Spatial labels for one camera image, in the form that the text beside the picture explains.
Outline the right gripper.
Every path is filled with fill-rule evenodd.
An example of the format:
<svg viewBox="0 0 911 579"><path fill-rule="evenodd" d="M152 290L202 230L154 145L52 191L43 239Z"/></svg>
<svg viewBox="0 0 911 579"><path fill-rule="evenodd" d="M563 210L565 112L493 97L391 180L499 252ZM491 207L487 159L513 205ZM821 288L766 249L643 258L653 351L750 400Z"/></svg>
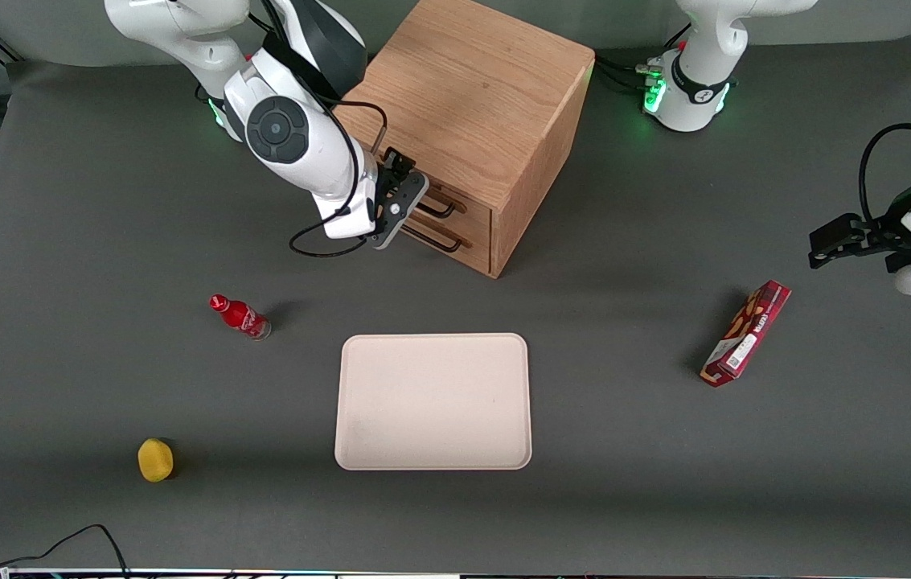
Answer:
<svg viewBox="0 0 911 579"><path fill-rule="evenodd" d="M389 146L383 154L383 173L388 179L399 179L398 191L419 190L416 162ZM359 160L330 186L312 188L313 201L324 220L324 232L331 240L356 238L375 230L375 219L368 209L375 200L378 164Z"/></svg>

